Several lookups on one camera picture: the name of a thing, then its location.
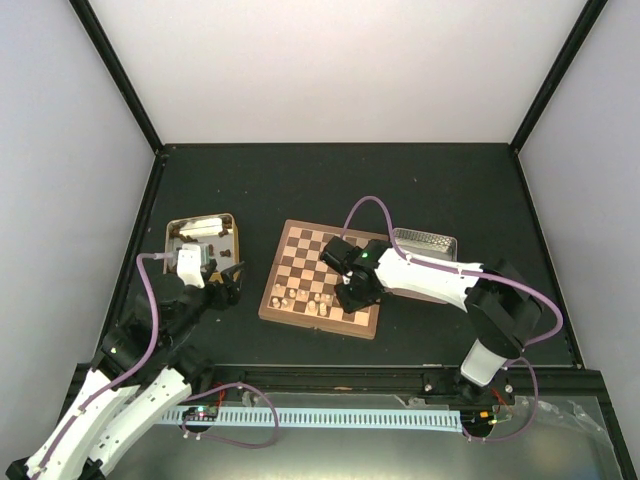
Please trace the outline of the second left white arm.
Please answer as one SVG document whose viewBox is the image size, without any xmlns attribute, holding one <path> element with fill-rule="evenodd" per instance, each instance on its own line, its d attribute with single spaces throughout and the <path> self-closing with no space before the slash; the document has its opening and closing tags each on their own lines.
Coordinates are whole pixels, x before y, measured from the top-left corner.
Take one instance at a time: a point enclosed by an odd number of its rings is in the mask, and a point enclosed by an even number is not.
<svg viewBox="0 0 640 480">
<path fill-rule="evenodd" d="M 240 262 L 218 271 L 212 260 L 200 277 L 214 280 L 202 287 L 172 273 L 157 277 L 151 291 L 140 294 L 125 319 L 104 337 L 94 371 L 115 379 L 144 358 L 152 333 L 157 333 L 150 357 L 121 383 L 143 390 L 102 429 L 86 457 L 83 479 L 106 478 L 168 409 L 211 385 L 213 363 L 186 341 L 206 311 L 238 303 L 244 267 Z"/>
</svg>

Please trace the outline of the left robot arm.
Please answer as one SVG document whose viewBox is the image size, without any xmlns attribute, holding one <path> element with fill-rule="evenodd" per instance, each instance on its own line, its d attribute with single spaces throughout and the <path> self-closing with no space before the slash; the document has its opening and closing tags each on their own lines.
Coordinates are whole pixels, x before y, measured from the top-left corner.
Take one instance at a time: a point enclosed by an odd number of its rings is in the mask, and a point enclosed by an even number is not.
<svg viewBox="0 0 640 480">
<path fill-rule="evenodd" d="M 214 281 L 187 285 L 174 274 L 151 280 L 147 255 L 136 258 L 145 296 L 104 336 L 74 400 L 44 444 L 13 461 L 9 479 L 104 479 L 170 408 L 207 397 L 213 365 L 185 345 L 203 314 L 238 303 L 243 263 L 207 273 Z"/>
</svg>

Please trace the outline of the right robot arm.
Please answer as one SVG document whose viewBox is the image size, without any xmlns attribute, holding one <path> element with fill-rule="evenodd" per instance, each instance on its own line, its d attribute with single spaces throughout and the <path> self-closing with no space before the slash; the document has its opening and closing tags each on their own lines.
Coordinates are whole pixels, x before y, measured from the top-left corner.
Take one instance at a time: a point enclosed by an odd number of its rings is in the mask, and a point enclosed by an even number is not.
<svg viewBox="0 0 640 480">
<path fill-rule="evenodd" d="M 320 260 L 342 278 L 335 293 L 347 313 L 388 293 L 429 297 L 467 313 L 476 340 L 454 379 L 457 396 L 467 403 L 485 397 L 496 373 L 521 356 L 543 313 L 540 300 L 495 269 L 413 255 L 389 241 L 371 240 L 361 248 L 334 236 Z"/>
</svg>

